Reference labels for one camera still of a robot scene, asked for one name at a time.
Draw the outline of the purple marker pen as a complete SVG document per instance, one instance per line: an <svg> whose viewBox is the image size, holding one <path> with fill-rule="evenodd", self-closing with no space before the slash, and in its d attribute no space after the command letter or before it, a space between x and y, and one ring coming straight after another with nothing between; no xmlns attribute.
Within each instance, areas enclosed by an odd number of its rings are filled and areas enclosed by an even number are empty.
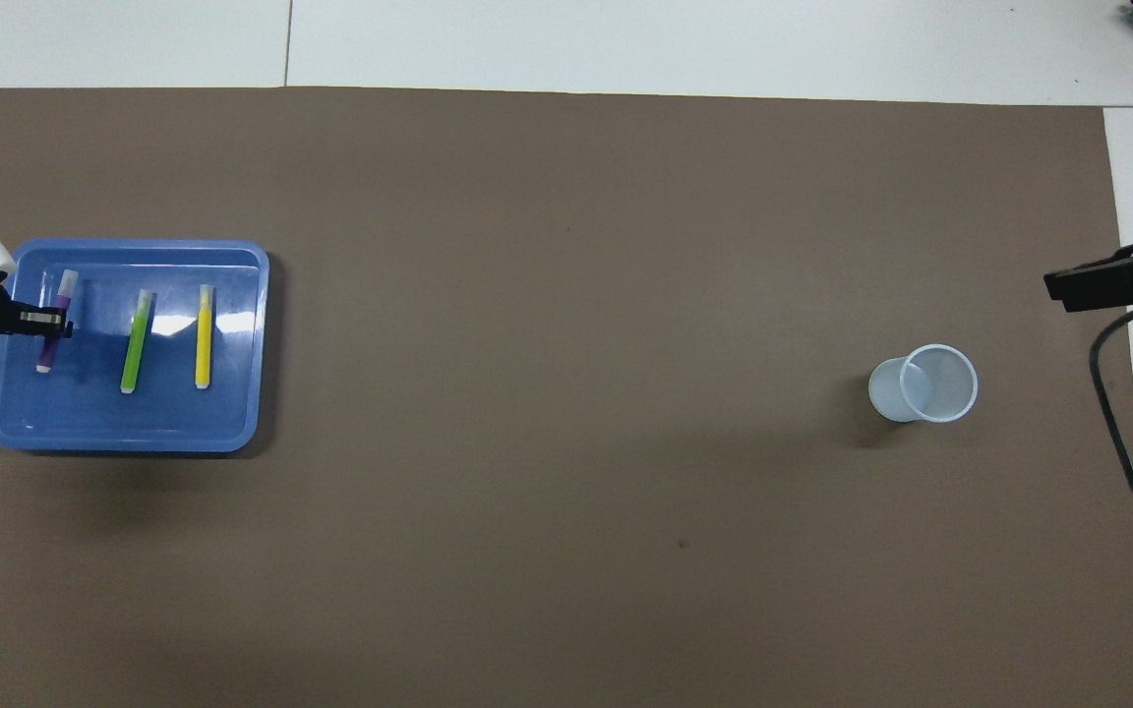
<svg viewBox="0 0 1133 708"><path fill-rule="evenodd" d="M54 367L60 340L69 334L69 330L71 330L69 326L71 323L69 323L68 319L68 310L71 308L73 296L75 296L78 282L80 282L80 274L77 273L76 270L63 268L56 297L51 300L51 308L57 309L63 315L63 322L60 323L59 334L49 334L44 336L43 349L41 349L37 362L35 364L35 370L41 375L49 375L51 368Z"/></svg>

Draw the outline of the green marker pen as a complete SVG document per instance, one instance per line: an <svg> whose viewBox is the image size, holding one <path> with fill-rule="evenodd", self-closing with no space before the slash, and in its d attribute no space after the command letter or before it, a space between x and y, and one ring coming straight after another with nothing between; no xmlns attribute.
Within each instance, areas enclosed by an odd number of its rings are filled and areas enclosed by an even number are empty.
<svg viewBox="0 0 1133 708"><path fill-rule="evenodd" d="M143 288L133 315L129 344L127 344L123 359L122 375L120 377L120 391L122 394L134 394L138 390L146 340L150 336L153 301L153 292L147 288Z"/></svg>

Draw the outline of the yellow marker pen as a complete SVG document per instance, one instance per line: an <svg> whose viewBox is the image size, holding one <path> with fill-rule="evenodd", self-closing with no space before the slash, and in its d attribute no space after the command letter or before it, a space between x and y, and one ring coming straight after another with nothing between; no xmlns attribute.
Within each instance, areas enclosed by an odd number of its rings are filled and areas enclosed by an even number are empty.
<svg viewBox="0 0 1133 708"><path fill-rule="evenodd" d="M195 319L194 386L207 390L211 385L212 342L214 341L214 285L204 283L199 290L198 314Z"/></svg>

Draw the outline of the blue plastic tray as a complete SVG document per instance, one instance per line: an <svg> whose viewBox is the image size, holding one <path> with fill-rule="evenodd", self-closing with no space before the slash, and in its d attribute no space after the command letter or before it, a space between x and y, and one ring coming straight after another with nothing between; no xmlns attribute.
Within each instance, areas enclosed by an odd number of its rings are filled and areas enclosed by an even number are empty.
<svg viewBox="0 0 1133 708"><path fill-rule="evenodd" d="M0 446L29 451L228 453L258 425L267 251L239 239L31 239L6 282L48 305L63 268L80 274L49 375L37 336L0 336ZM211 385L194 386L201 285L214 285ZM154 295L138 390L120 377L143 288Z"/></svg>

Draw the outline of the translucent plastic cup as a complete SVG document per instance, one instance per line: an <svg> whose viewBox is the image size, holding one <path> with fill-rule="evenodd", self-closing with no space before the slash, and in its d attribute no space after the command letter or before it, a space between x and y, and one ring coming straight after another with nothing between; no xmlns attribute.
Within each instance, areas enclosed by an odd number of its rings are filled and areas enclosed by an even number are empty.
<svg viewBox="0 0 1133 708"><path fill-rule="evenodd" d="M976 407L979 372L953 346L931 342L878 364L867 393L891 423L956 423Z"/></svg>

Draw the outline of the brown table mat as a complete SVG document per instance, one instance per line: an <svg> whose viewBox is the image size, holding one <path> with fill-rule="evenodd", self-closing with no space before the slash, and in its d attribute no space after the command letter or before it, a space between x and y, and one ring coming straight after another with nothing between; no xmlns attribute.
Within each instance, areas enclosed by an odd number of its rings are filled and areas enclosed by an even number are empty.
<svg viewBox="0 0 1133 708"><path fill-rule="evenodd" d="M252 239L233 457L0 447L0 708L1133 708L1097 108L0 89L0 238ZM942 342L956 423L878 364Z"/></svg>

